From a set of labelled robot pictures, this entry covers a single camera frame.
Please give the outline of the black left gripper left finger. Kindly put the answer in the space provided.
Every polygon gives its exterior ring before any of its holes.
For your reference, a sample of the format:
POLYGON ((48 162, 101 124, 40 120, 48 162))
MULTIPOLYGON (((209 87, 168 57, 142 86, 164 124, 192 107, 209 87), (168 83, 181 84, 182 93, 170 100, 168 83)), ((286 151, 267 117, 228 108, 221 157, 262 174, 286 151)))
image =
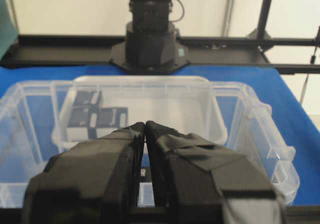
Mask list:
POLYGON ((22 223, 120 223, 136 206, 145 125, 80 142, 47 162, 25 191, 22 223))

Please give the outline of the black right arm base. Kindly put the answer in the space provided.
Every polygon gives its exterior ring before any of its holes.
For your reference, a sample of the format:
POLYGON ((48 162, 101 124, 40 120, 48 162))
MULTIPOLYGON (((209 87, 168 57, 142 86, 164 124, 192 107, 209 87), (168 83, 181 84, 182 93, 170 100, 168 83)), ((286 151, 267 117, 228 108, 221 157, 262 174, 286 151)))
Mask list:
POLYGON ((111 48, 110 62, 130 74, 167 75, 190 64, 188 47, 177 40, 174 24, 167 31, 138 31, 126 25, 122 43, 111 48))

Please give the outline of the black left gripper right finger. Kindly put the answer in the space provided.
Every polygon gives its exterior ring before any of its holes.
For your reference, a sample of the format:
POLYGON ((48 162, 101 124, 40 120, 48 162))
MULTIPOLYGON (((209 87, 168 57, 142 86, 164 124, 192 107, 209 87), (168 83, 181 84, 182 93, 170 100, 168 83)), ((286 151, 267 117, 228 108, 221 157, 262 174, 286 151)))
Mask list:
POLYGON ((154 200, 169 223, 285 223, 283 195, 246 155, 148 121, 154 200))

